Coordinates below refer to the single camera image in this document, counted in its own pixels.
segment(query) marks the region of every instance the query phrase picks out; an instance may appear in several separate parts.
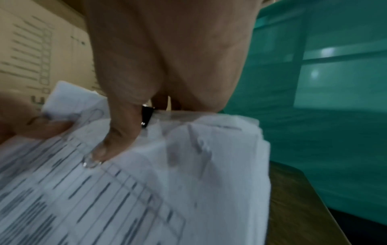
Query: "green partition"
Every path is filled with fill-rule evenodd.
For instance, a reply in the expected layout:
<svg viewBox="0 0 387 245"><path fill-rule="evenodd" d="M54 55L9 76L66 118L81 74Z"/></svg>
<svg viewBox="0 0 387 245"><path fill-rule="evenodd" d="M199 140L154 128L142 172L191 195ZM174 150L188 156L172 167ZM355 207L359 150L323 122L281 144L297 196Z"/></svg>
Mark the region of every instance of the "green partition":
<svg viewBox="0 0 387 245"><path fill-rule="evenodd" d="M261 10L225 113L257 118L271 160L331 208L387 225L387 1Z"/></svg>

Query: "beige poster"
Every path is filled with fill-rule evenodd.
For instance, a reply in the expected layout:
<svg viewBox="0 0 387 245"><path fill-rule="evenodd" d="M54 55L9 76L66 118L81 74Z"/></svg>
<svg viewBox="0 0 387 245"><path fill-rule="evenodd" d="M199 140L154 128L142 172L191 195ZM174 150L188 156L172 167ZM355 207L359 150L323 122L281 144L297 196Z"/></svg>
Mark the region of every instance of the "beige poster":
<svg viewBox="0 0 387 245"><path fill-rule="evenodd" d="M59 80L101 93L88 34L31 0L0 0L0 90L40 107Z"/></svg>

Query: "stack of documents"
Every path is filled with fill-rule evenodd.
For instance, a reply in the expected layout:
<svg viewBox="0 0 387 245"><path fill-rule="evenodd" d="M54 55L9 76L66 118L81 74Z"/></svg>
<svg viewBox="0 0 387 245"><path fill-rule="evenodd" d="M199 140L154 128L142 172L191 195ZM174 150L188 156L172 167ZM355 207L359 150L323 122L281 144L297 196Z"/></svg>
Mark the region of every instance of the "stack of documents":
<svg viewBox="0 0 387 245"><path fill-rule="evenodd" d="M157 111L129 150L86 169L109 129L106 98L59 82L44 113L76 123L1 145L1 245L264 244L270 145L258 121Z"/></svg>

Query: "white paper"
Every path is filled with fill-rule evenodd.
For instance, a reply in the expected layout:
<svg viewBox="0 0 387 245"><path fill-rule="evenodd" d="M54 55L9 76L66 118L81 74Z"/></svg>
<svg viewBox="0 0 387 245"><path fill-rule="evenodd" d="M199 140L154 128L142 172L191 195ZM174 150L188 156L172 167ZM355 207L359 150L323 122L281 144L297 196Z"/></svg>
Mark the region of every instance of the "white paper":
<svg viewBox="0 0 387 245"><path fill-rule="evenodd" d="M128 151L85 169L108 131L106 98L59 82L44 112L77 122L1 146L0 244L264 244L270 146L257 121L157 112Z"/></svg>

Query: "printed form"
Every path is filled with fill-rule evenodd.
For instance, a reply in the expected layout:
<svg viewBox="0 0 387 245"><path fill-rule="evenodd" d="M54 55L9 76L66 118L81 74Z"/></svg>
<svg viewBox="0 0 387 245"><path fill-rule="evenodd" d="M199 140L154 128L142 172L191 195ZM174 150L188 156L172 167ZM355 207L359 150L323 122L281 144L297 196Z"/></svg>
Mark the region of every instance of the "printed form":
<svg viewBox="0 0 387 245"><path fill-rule="evenodd" d="M75 126L0 147L2 245L263 245L270 145L258 121L156 112L133 146L94 169L105 97L59 82L44 112Z"/></svg>

